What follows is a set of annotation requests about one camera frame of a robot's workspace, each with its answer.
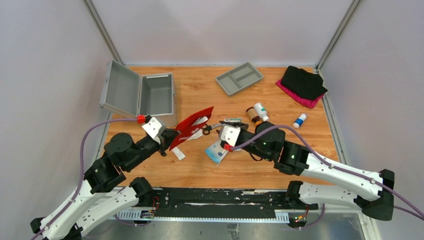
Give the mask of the red first aid pouch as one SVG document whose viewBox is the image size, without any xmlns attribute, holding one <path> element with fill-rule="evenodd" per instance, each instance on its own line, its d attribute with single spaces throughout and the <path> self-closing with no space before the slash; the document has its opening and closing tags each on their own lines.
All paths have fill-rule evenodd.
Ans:
<svg viewBox="0 0 424 240">
<path fill-rule="evenodd" d="M 213 109 L 214 109 L 213 106 L 207 107 L 207 108 L 202 109 L 202 110 L 200 110 L 196 113 L 193 113 L 192 115 L 190 115 L 189 117 L 184 119 L 182 122 L 180 122 L 174 129 L 175 131 L 179 132 L 179 136 L 177 136 L 175 138 L 175 140 L 172 142 L 172 144 L 170 146 L 170 150 L 172 150 L 173 148 L 175 148 L 178 145 L 185 142 L 192 135 L 192 131 L 197 128 L 197 126 L 192 126 L 192 124 L 198 118 L 206 116 L 206 117 L 208 117 L 208 120 L 209 120 L 212 116 Z"/>
</svg>

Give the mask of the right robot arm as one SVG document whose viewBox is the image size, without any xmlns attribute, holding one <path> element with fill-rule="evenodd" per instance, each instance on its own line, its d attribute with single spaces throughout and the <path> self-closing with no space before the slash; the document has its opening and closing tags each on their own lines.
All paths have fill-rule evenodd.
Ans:
<svg viewBox="0 0 424 240">
<path fill-rule="evenodd" d="M 380 221 L 393 218 L 395 174 L 391 170 L 368 171 L 325 157 L 287 125 L 262 122 L 250 132 L 244 123 L 230 122 L 223 124 L 218 135 L 221 146 L 229 152 L 242 149 L 272 162 L 280 173 L 330 183 L 291 182 L 285 201 L 292 209 L 301 205 L 330 204 L 360 210 Z"/>
</svg>

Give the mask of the white gauze packet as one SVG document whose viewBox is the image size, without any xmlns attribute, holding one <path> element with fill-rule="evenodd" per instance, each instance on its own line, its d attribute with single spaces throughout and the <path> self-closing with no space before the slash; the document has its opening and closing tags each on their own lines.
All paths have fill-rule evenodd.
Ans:
<svg viewBox="0 0 424 240">
<path fill-rule="evenodd" d="M 200 118 L 198 118 L 193 124 L 192 124 L 192 126 L 197 126 L 197 128 L 196 129 L 194 129 L 192 132 L 191 132 L 191 136 L 187 139 L 188 141 L 190 141 L 190 140 L 195 140 L 195 139 L 198 139 L 198 138 L 200 138 L 200 137 L 202 137 L 203 136 L 203 132 L 202 132 L 202 128 L 203 128 L 203 125 L 207 122 L 209 120 L 209 118 L 207 117 L 207 116 L 203 116 L 203 117 L 200 117 Z"/>
</svg>

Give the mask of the teal white bandage packet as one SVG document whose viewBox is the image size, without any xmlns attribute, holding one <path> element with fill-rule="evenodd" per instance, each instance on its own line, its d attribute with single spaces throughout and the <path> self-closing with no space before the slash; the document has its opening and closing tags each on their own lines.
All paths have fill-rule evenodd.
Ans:
<svg viewBox="0 0 424 240">
<path fill-rule="evenodd" d="M 174 153 L 174 155 L 179 161 L 183 160 L 186 157 L 186 155 L 178 147 L 174 147 L 171 151 Z"/>
</svg>

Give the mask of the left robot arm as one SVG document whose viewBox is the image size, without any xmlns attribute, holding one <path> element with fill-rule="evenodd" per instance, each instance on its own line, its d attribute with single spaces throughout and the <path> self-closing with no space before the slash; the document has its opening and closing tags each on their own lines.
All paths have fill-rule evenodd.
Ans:
<svg viewBox="0 0 424 240">
<path fill-rule="evenodd" d="M 97 201 L 122 183 L 125 172 L 141 164 L 156 152 L 162 156 L 177 137 L 174 129 L 165 129 L 154 140 L 146 135 L 134 142 L 128 133 L 118 133 L 104 146 L 104 154 L 93 162 L 75 191 L 53 213 L 31 221 L 34 237 L 44 240 L 80 240 L 95 227 L 122 210 L 140 205 L 157 209 L 160 199 L 145 177 L 136 177 L 102 203 Z"/>
</svg>

